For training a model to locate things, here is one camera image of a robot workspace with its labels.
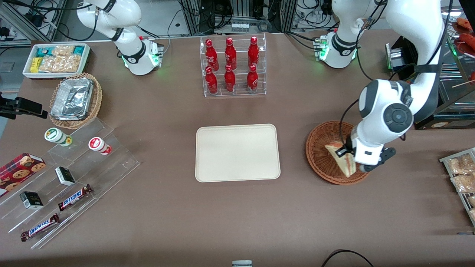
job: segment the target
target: white cylindrical container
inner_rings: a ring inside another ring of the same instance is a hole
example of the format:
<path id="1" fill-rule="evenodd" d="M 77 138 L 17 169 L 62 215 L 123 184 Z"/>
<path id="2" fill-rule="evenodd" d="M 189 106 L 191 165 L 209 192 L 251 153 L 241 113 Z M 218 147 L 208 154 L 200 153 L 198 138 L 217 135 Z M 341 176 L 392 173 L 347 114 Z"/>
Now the white cylindrical container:
<path id="1" fill-rule="evenodd" d="M 112 151 L 112 147 L 109 146 L 100 137 L 94 137 L 89 141 L 89 148 L 101 153 L 102 155 L 108 155 Z"/>
<path id="2" fill-rule="evenodd" d="M 60 146 L 69 146 L 73 143 L 73 138 L 65 133 L 63 133 L 58 128 L 49 128 L 45 132 L 45 139 L 52 143 L 57 143 Z"/>

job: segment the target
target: red bottle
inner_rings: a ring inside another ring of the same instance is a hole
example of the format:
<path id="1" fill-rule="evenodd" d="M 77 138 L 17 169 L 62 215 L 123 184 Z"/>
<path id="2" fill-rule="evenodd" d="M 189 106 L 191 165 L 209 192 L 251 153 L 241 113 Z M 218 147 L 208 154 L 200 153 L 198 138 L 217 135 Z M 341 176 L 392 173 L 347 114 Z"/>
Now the red bottle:
<path id="1" fill-rule="evenodd" d="M 236 56 L 236 48 L 233 45 L 233 38 L 228 37 L 226 38 L 226 51 L 224 51 L 226 55 L 226 64 L 230 64 L 231 68 L 234 70 L 238 67 L 238 58 Z"/>
<path id="2" fill-rule="evenodd" d="M 257 91 L 257 79 L 259 79 L 259 75 L 256 73 L 256 65 L 251 65 L 247 74 L 247 91 L 251 94 Z"/>
<path id="3" fill-rule="evenodd" d="M 210 66 L 206 66 L 205 71 L 205 80 L 206 85 L 208 86 L 209 93 L 215 95 L 218 93 L 218 81 L 216 79 L 216 76 L 214 75 L 213 70 Z"/>
<path id="4" fill-rule="evenodd" d="M 208 66 L 211 66 L 214 71 L 219 70 L 219 63 L 218 63 L 218 54 L 216 53 L 216 49 L 213 47 L 213 42 L 210 39 L 205 41 L 206 43 L 206 60 L 208 62 Z"/>
<path id="5" fill-rule="evenodd" d="M 257 37 L 251 37 L 251 45 L 249 46 L 249 50 L 247 51 L 248 61 L 247 64 L 249 67 L 252 65 L 256 65 L 259 63 L 259 47 L 257 46 Z"/>
<path id="6" fill-rule="evenodd" d="M 230 64 L 226 65 L 224 80 L 226 81 L 226 90 L 230 93 L 234 92 L 236 88 L 236 75 L 234 75 L 233 68 Z"/>

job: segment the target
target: cookie box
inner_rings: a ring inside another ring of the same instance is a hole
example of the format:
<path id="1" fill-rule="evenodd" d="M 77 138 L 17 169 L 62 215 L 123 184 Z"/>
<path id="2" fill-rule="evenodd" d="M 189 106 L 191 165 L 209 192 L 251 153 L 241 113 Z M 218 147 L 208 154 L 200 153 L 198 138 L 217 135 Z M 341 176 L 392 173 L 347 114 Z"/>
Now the cookie box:
<path id="1" fill-rule="evenodd" d="M 46 166 L 42 158 L 22 153 L 7 165 L 0 167 L 0 197 L 24 182 Z"/>

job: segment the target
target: table surface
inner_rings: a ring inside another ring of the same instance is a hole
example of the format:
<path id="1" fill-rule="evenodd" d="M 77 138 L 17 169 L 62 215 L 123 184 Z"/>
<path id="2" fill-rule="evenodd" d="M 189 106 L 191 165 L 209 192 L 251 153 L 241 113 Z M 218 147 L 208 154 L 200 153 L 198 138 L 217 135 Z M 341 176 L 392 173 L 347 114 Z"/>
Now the table surface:
<path id="1" fill-rule="evenodd" d="M 368 80 L 356 60 L 332 69 L 283 34 L 266 37 L 267 95 L 241 99 L 205 99 L 199 38 L 174 39 L 163 67 L 146 76 L 124 68 L 112 42 L 90 43 L 88 72 L 104 94 L 99 117 L 142 164 L 40 250 L 0 222 L 1 265 L 208 267 L 251 259 L 256 267 L 304 267 L 347 248 L 375 266 L 474 266 L 475 236 L 456 235 L 473 228 L 438 159 L 474 147 L 475 130 L 409 131 L 390 144 L 398 154 L 364 181 L 330 184 L 307 162 L 307 135 L 338 120 Z M 384 44 L 397 38 L 392 30 L 364 34 L 360 56 L 373 78 L 389 76 Z M 19 96 L 49 110 L 57 83 L 25 78 Z M 357 108 L 345 118 L 360 119 Z M 278 179 L 195 180 L 200 127 L 264 123 L 277 128 Z M 9 121 L 0 165 L 21 152 L 43 155 L 51 126 L 26 115 Z M 340 254 L 327 266 L 364 264 Z"/>

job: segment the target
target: wicker basket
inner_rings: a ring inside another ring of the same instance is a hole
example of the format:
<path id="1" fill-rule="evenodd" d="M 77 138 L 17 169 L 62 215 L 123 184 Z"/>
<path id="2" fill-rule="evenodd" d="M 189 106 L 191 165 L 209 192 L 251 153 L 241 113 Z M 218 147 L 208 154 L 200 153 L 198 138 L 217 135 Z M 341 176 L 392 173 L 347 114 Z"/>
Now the wicker basket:
<path id="1" fill-rule="evenodd" d="M 305 151 L 307 159 L 312 169 L 323 179 L 335 184 L 354 184 L 368 176 L 368 172 L 361 172 L 360 165 L 356 164 L 356 173 L 347 178 L 338 167 L 335 159 L 325 148 L 330 142 L 340 141 L 340 122 L 328 121 L 315 127 L 307 138 Z M 350 135 L 353 125 L 349 123 L 342 124 L 343 136 Z"/>
<path id="2" fill-rule="evenodd" d="M 93 94 L 91 96 L 91 104 L 89 106 L 89 114 L 87 115 L 87 118 L 82 121 L 60 121 L 49 116 L 53 124 L 58 127 L 75 130 L 85 125 L 90 120 L 96 118 L 97 114 L 99 113 L 99 109 L 101 108 L 101 101 L 102 101 L 101 85 L 97 82 L 94 76 L 88 73 L 76 74 L 66 79 L 79 79 L 79 78 L 88 78 L 94 82 Z M 56 94 L 58 93 L 58 88 L 60 85 L 61 83 L 59 83 L 58 86 L 56 86 L 56 90 L 53 93 L 53 97 L 51 98 L 51 101 L 49 102 L 49 108 L 53 108 L 53 103 L 55 102 Z"/>

